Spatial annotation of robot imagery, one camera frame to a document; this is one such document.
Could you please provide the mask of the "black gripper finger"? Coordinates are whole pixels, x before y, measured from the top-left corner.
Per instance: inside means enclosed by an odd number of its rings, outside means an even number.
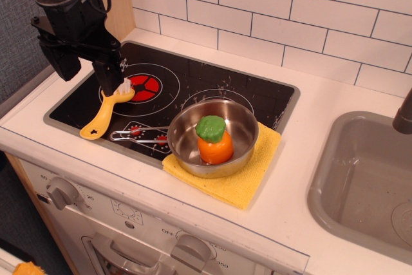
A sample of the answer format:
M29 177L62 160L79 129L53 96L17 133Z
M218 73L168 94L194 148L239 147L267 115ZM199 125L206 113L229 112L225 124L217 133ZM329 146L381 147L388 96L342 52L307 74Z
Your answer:
M60 78L70 81L81 69L79 58L59 47L40 44L41 50Z
M104 95L113 95L118 87L124 82L123 76L124 59L114 61L93 61L92 66L96 78Z

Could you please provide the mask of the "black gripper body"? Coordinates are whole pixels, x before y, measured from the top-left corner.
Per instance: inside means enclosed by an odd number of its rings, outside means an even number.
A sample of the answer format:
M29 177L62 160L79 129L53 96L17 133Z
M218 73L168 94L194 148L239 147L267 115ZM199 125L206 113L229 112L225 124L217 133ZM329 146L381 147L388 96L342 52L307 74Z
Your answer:
M45 15L32 19L49 62L121 62L120 42L106 30L103 0L35 0Z

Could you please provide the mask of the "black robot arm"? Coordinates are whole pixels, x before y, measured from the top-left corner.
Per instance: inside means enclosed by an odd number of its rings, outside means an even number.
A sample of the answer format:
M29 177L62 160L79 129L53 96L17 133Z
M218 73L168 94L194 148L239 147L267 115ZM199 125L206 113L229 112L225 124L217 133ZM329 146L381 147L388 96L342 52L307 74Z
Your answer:
M120 42L105 22L111 0L35 0L45 15L34 17L39 45L58 75L70 81L81 69L80 60L93 65L105 96L123 83L124 58Z

